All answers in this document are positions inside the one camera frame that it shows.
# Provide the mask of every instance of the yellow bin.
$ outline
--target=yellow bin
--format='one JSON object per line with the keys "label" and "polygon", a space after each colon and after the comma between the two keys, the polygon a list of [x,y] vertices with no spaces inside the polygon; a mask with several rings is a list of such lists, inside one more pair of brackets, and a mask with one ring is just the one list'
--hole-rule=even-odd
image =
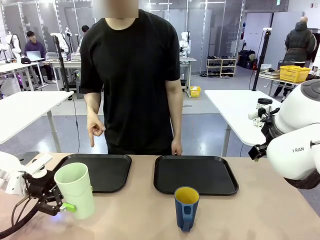
{"label": "yellow bin", "polygon": [[281,66],[280,79],[293,83],[302,83],[306,80],[310,70],[307,67]]}
{"label": "yellow bin", "polygon": [[195,97],[195,98],[199,97],[200,92],[201,92],[201,88],[199,86],[191,86],[190,87],[191,97]]}

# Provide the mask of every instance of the hand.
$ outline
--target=hand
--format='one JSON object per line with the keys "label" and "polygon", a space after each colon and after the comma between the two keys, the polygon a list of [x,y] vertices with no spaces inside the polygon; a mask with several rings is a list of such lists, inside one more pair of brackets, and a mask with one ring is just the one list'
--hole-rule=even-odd
{"label": "hand", "polygon": [[88,110],[86,128],[88,130],[91,147],[93,148],[95,146],[94,136],[101,136],[106,130],[106,127],[94,111]]}
{"label": "hand", "polygon": [[182,145],[181,145],[181,140],[176,140],[173,139],[172,143],[171,143],[171,152],[172,155],[178,155],[181,156],[182,154]]}

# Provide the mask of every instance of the blue cup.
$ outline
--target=blue cup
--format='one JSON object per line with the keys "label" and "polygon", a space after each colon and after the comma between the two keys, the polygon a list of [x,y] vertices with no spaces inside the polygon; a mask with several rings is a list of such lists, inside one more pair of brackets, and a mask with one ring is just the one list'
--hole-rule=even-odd
{"label": "blue cup", "polygon": [[194,225],[199,198],[199,193],[192,187],[182,186],[175,190],[176,222],[183,232],[189,232]]}

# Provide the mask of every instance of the black puffer jacket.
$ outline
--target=black puffer jacket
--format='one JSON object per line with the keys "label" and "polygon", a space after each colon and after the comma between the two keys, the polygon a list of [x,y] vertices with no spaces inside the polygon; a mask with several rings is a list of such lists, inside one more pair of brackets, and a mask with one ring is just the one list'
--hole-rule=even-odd
{"label": "black puffer jacket", "polygon": [[285,47],[286,54],[285,62],[305,62],[307,55],[311,54],[316,49],[316,38],[308,30],[305,22],[297,22],[295,29],[286,36]]}

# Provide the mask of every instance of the green cup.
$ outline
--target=green cup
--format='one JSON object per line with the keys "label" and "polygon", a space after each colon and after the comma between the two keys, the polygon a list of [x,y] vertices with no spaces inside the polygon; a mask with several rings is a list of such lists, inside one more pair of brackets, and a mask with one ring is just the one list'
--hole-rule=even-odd
{"label": "green cup", "polygon": [[95,211],[95,202],[87,165],[75,162],[56,171],[54,181],[65,201],[75,206],[75,218],[86,219]]}

